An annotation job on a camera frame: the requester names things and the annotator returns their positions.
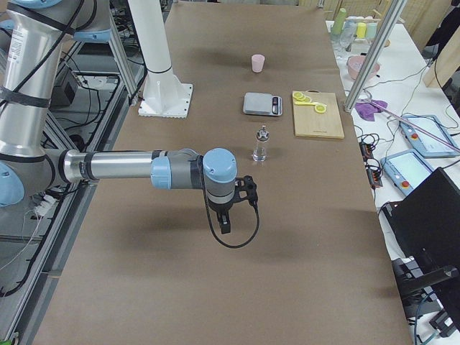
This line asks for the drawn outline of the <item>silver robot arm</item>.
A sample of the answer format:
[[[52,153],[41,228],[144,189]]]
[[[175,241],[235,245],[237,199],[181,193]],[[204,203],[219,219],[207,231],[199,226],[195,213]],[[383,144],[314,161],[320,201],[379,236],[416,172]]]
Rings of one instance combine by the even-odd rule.
[[[156,188],[200,189],[207,211],[217,215],[221,232],[231,231],[229,210],[247,201],[256,206],[257,186],[238,177],[235,156],[216,148],[152,152],[79,152],[44,149],[47,111],[68,40],[108,42],[111,11],[107,1],[10,1],[11,42],[1,84],[1,205],[60,185],[104,178],[149,178]]]

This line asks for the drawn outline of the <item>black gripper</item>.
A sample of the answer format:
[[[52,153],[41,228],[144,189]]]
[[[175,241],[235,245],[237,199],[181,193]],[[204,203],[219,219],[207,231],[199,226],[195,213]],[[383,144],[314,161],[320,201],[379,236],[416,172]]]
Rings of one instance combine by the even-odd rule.
[[[254,182],[252,176],[246,175],[242,178],[236,178],[234,182],[233,193],[231,193],[230,196],[230,199],[225,202],[212,201],[211,197],[208,197],[208,207],[216,213],[221,233],[231,233],[231,220],[229,212],[232,206],[236,203],[247,201],[249,205],[254,209],[256,216],[256,226],[253,233],[257,234],[259,231],[258,195],[257,184]]]

